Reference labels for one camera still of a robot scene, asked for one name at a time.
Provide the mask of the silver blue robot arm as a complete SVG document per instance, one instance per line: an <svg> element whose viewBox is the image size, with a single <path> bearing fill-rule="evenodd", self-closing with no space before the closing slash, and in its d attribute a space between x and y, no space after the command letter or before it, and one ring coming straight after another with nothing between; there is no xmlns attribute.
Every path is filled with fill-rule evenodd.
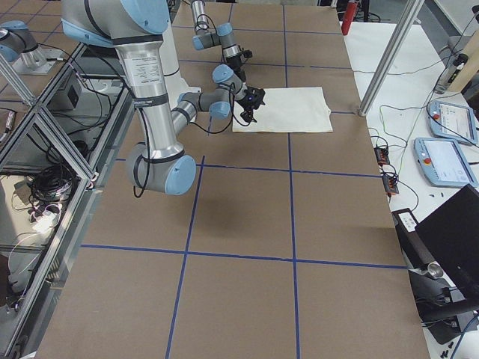
<svg viewBox="0 0 479 359"><path fill-rule="evenodd" d="M224 63L242 82L246 82L242 66L243 61L251 57L251 52L237 43L232 25L226 22L216 26L205 12L205 1L191 1L190 8L195 31L195 35L192 37L194 48L200 51L220 46Z"/></svg>
<svg viewBox="0 0 479 359"><path fill-rule="evenodd" d="M113 48L126 76L134 106L141 116L144 141L127 159L128 177L135 188L169 195L187 192L196 174L195 160L177 140L200 112L225 119L234 106L243 109L246 124L264 104L265 91L246 84L242 59L251 53L237 45L231 24L211 28L203 1L192 1L197 50L222 48L225 58L212 74L214 91L186 92L170 106L160 48L170 28L166 1L63 1L64 33L85 45Z"/></svg>

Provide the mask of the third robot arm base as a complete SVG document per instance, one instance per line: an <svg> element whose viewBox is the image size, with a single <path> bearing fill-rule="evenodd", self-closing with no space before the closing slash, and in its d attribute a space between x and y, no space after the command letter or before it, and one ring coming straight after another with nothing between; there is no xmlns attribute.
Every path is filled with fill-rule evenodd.
<svg viewBox="0 0 479 359"><path fill-rule="evenodd" d="M1 24L1 56L23 75L46 75L63 61L63 51L44 49L21 20Z"/></svg>

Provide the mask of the black monitor on arm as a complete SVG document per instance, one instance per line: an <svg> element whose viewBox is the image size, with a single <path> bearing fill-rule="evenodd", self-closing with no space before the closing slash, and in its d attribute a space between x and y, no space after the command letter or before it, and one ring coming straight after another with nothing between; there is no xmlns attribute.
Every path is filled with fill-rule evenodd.
<svg viewBox="0 0 479 359"><path fill-rule="evenodd" d="M415 228L466 298L478 297L478 191L465 185Z"/></svg>

